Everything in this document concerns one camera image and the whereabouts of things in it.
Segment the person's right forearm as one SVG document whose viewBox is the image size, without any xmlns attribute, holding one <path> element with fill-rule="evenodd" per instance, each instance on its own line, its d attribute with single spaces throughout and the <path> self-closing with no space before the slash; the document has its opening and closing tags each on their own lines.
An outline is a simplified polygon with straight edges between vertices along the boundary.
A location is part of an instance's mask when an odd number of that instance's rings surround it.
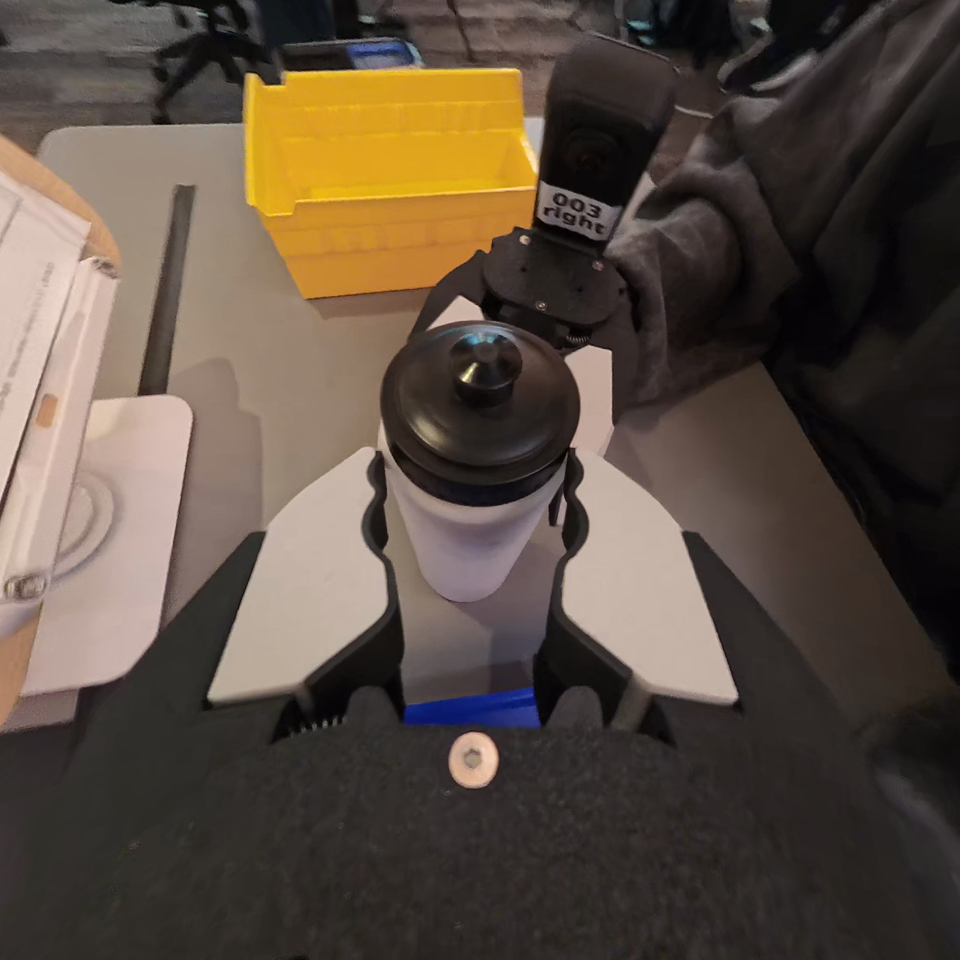
<svg viewBox="0 0 960 960">
<path fill-rule="evenodd" d="M 780 92 L 729 100 L 608 246 L 631 300 L 627 407 L 664 402 L 773 345 L 774 307 L 828 285 L 856 188 L 879 197 L 906 121 L 958 65 L 958 2 L 879 2 Z"/>
</svg>

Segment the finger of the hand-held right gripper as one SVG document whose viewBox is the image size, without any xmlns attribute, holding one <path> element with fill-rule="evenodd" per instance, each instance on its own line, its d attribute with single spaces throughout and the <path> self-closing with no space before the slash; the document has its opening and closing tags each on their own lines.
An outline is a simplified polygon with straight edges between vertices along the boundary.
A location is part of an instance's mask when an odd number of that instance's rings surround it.
<svg viewBox="0 0 960 960">
<path fill-rule="evenodd" d="M 482 304 L 487 294 L 484 266 L 488 254 L 478 250 L 451 270 L 427 294 L 407 341 L 428 330 L 458 323 L 479 323 L 488 318 Z"/>
<path fill-rule="evenodd" d="M 630 294 L 620 289 L 607 319 L 562 337 L 562 354 L 580 395 L 580 419 L 571 447 L 605 452 L 631 402 L 640 369 L 640 341 Z"/>
</svg>

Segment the black bottle lid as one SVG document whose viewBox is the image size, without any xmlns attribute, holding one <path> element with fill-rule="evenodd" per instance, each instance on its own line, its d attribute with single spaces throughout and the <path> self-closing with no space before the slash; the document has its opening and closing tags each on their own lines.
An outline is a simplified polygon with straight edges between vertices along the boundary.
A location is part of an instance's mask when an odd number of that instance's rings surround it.
<svg viewBox="0 0 960 960">
<path fill-rule="evenodd" d="M 493 505 L 534 489 L 567 454 L 580 412 L 561 354 L 489 319 L 414 334 L 380 390 L 394 462 L 416 486 L 456 503 Z"/>
</svg>

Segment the black chair base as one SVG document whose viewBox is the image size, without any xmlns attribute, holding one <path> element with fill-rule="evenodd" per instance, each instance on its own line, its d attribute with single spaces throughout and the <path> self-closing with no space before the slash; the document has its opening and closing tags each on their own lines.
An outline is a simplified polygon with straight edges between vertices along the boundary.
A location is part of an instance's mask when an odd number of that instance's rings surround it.
<svg viewBox="0 0 960 960">
<path fill-rule="evenodd" d="M 242 88 L 247 73 L 260 73 L 273 64 L 268 49 L 254 38 L 251 19 L 240 2 L 159 1 L 145 5 L 168 8 L 181 29 L 189 26 L 188 13 L 195 14 L 199 23 L 198 30 L 153 53 L 150 72 L 158 91 L 151 107 L 152 124 L 170 124 L 171 102 L 208 66 L 217 66 L 228 84 Z"/>
</svg>

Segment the instruction sheet on stand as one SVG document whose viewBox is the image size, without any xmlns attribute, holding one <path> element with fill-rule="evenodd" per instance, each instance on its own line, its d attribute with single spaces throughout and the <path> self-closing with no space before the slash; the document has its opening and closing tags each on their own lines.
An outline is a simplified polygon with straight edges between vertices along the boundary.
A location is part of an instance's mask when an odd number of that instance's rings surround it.
<svg viewBox="0 0 960 960">
<path fill-rule="evenodd" d="M 90 223 L 17 459 L 1 490 L 1 720 L 6 723 L 20 699 L 42 604 L 53 584 L 121 261 L 93 208 L 7 138 L 1 139 L 1 168 Z"/>
</svg>

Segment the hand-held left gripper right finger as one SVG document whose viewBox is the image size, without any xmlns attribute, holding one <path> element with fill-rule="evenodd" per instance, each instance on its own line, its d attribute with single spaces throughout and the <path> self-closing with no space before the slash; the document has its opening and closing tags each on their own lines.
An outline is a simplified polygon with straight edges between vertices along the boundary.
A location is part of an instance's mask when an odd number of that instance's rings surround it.
<svg viewBox="0 0 960 960">
<path fill-rule="evenodd" d="M 729 708 L 739 699 L 685 539 L 645 488 L 571 450 L 561 487 L 564 546 L 538 647 L 538 719 L 574 688 L 604 727 L 642 725 L 655 697 Z"/>
</svg>

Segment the white plastic bottle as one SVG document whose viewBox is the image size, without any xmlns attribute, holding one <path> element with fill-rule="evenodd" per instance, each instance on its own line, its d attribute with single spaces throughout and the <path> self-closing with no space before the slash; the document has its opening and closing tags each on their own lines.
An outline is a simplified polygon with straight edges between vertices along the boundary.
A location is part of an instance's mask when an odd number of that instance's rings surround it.
<svg viewBox="0 0 960 960">
<path fill-rule="evenodd" d="M 561 458 L 534 492 L 510 503 L 474 507 L 416 486 L 396 463 L 382 425 L 377 448 L 421 575 L 436 594 L 455 603 L 485 599 L 503 585 L 560 490 L 568 460 Z"/>
</svg>

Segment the yellow storage bin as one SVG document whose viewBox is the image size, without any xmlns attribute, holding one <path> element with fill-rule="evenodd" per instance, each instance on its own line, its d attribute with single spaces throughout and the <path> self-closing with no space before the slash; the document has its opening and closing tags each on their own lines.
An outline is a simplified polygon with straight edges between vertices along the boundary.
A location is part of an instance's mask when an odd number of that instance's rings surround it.
<svg viewBox="0 0 960 960">
<path fill-rule="evenodd" d="M 246 202 L 305 299 L 424 289 L 531 222 L 515 68 L 247 74 Z"/>
</svg>

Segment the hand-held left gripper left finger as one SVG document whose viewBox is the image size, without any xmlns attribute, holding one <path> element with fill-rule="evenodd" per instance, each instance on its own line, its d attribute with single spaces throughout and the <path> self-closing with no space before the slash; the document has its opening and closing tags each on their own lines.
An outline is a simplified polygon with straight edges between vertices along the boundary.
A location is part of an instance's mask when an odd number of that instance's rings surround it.
<svg viewBox="0 0 960 960">
<path fill-rule="evenodd" d="M 356 690 L 403 714 L 404 633 L 382 455 L 362 447 L 268 524 L 220 662 L 213 707 L 286 695 L 309 718 L 344 716 Z"/>
</svg>

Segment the dark device with blue screen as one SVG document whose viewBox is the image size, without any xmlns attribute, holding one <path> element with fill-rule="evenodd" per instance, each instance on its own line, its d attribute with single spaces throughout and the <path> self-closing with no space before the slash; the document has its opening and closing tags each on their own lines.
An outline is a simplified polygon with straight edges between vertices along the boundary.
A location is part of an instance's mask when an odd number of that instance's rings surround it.
<svg viewBox="0 0 960 960">
<path fill-rule="evenodd" d="M 417 48 L 394 37 L 335 39 L 284 44 L 274 55 L 285 72 L 364 71 L 422 68 Z"/>
</svg>

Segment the printed instruction sheet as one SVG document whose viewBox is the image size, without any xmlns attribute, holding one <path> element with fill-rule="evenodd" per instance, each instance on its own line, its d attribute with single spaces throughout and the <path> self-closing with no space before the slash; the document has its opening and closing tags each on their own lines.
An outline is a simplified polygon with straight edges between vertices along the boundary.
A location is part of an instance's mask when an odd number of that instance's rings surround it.
<svg viewBox="0 0 960 960">
<path fill-rule="evenodd" d="M 90 222 L 1 174 L 1 491 L 9 484 Z"/>
</svg>

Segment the blue storage bin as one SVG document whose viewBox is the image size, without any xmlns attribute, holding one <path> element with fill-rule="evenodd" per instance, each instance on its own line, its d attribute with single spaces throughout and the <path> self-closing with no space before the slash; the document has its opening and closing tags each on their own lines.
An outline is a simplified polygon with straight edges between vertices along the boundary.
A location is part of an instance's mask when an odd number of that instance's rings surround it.
<svg viewBox="0 0 960 960">
<path fill-rule="evenodd" d="M 517 729 L 538 729 L 541 726 L 531 686 L 411 703 L 405 708 L 403 723 L 408 726 Z"/>
</svg>

